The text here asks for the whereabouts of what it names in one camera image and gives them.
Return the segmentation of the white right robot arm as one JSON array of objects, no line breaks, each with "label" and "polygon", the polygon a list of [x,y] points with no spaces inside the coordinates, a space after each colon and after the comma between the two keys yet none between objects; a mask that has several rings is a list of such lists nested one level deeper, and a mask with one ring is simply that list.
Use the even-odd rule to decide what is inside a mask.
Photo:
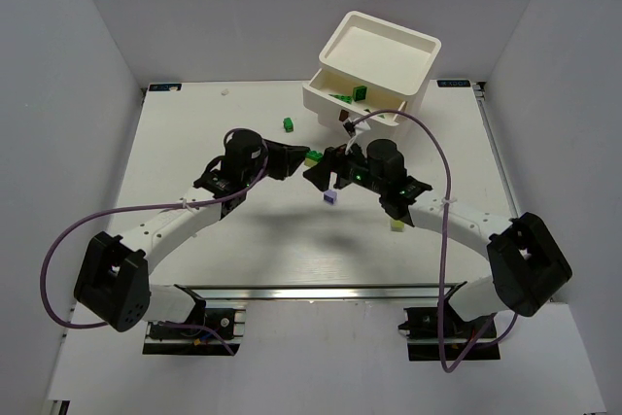
[{"label": "white right robot arm", "polygon": [[450,201],[407,173],[403,154],[388,139],[325,150],[303,173],[321,191],[356,185],[379,197],[396,221],[446,235],[490,265],[487,276],[452,289],[447,316],[471,322],[501,311],[532,317],[571,278],[571,267],[545,222],[526,212],[507,218]]}]

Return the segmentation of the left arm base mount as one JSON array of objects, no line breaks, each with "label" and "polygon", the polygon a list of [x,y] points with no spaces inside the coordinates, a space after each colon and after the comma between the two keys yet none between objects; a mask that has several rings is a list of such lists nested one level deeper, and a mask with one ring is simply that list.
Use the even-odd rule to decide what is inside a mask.
[{"label": "left arm base mount", "polygon": [[246,308],[242,302],[207,298],[199,289],[153,286],[143,321],[145,355],[233,357],[244,335]]}]

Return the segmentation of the dark green lego plate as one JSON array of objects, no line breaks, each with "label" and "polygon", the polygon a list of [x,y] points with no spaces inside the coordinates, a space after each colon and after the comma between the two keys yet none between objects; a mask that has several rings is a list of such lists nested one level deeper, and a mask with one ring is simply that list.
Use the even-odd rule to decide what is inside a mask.
[{"label": "dark green lego plate", "polygon": [[352,100],[354,102],[364,101],[366,99],[367,87],[366,86],[356,86],[352,91]]}]

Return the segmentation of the green and yellow lego stack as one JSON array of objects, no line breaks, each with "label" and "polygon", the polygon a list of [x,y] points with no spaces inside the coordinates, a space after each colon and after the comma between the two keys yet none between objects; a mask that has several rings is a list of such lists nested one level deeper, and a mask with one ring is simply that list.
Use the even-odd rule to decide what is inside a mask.
[{"label": "green and yellow lego stack", "polygon": [[308,167],[313,167],[317,163],[319,163],[323,158],[323,154],[317,151],[309,151],[305,155],[304,165]]}]

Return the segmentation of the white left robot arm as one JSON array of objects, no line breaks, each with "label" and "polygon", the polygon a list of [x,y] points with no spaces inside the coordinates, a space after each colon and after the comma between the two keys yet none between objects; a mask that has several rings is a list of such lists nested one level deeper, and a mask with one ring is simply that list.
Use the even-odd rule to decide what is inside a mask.
[{"label": "white left robot arm", "polygon": [[179,202],[133,229],[100,232],[89,241],[74,297],[106,325],[119,332],[140,321],[186,329],[202,325],[204,299],[181,286],[153,285],[151,274],[200,230],[241,205],[261,179],[292,176],[309,151],[265,140],[249,129],[229,131],[224,147]]}]

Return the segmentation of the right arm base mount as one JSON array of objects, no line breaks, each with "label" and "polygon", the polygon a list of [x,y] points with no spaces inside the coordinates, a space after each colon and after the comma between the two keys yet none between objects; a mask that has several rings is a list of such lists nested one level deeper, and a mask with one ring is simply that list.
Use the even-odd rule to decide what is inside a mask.
[{"label": "right arm base mount", "polygon": [[[411,362],[439,362],[438,288],[395,286],[395,298],[401,299],[404,321],[397,331],[407,341]],[[455,362],[468,344],[473,347],[465,355],[467,362],[499,361],[501,351],[495,342],[498,337],[494,323],[487,324],[489,316],[463,321],[449,307],[443,308],[443,348],[447,365]]]}]

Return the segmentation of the white three-drawer cabinet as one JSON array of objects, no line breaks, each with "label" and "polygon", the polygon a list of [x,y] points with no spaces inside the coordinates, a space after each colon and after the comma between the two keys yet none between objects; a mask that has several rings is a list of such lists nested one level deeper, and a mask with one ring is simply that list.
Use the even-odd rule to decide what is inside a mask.
[{"label": "white three-drawer cabinet", "polygon": [[[342,123],[378,110],[417,115],[430,82],[439,39],[352,11],[345,15],[319,54],[320,69],[302,86],[304,107],[319,124],[338,132]],[[366,86],[366,99],[347,104],[329,96],[352,97]]]}]

